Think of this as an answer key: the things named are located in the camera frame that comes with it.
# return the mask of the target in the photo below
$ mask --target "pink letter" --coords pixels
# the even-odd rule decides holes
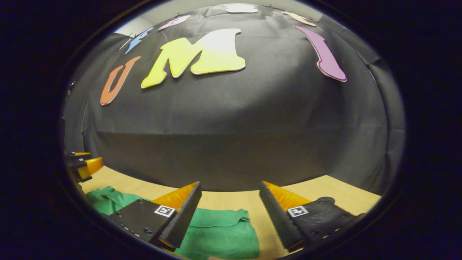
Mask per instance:
[[[340,69],[334,55],[329,50],[329,47],[327,47],[326,40],[321,35],[313,31],[300,26],[294,27],[302,31],[313,47],[315,47],[316,53],[319,57],[319,61],[317,63],[319,70],[328,77],[345,82],[347,80],[347,76],[345,76],[345,73]]]

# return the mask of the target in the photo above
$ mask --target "yellow letter m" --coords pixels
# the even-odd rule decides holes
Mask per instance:
[[[164,44],[149,75],[142,81],[141,87],[147,88],[164,81],[167,61],[174,78],[180,77],[193,59],[202,51],[199,60],[191,66],[196,75],[234,71],[245,67],[245,60],[236,54],[234,39],[240,29],[216,30],[206,34],[195,44],[186,38],[180,38]]]

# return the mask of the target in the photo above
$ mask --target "wooden table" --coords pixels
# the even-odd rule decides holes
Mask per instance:
[[[104,166],[92,175],[93,179],[81,183],[85,193],[111,186],[122,193],[131,193],[153,200],[176,188],[142,181]],[[367,212],[380,199],[380,196],[356,188],[345,182],[324,175],[301,183],[283,186],[311,201],[319,197],[333,197],[335,204],[344,210],[358,215]],[[198,208],[210,210],[239,210],[249,212],[250,223],[254,227],[260,244],[261,260],[273,260],[288,251],[282,246],[276,229],[269,218],[258,191],[248,192],[202,192]]]

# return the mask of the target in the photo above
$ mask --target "white wall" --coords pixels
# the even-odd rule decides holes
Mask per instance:
[[[124,35],[127,35],[127,36],[134,37],[135,35],[138,35],[138,34],[144,32],[146,29],[148,29],[149,27],[152,27],[154,25],[155,24],[153,24],[152,22],[150,22],[146,18],[144,18],[142,16],[139,16],[139,17],[131,20],[130,22],[128,22],[124,26],[120,27],[115,32],[120,33],[120,34],[124,34]]]
[[[132,34],[131,37],[133,37],[135,34],[140,34],[153,25],[174,18],[178,13],[186,13],[201,7],[229,3],[246,3],[262,6],[269,6],[271,4],[275,8],[294,12],[306,18],[311,17],[315,21],[319,20],[322,16],[322,13],[317,10],[295,0],[171,0],[147,11],[115,32],[125,35]]]

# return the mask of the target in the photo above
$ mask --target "green cloth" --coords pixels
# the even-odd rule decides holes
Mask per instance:
[[[258,258],[258,238],[246,210],[196,209],[175,253],[192,260]]]
[[[118,192],[111,186],[89,192],[86,197],[97,211],[106,215],[111,215],[135,200],[142,198],[134,194]]]

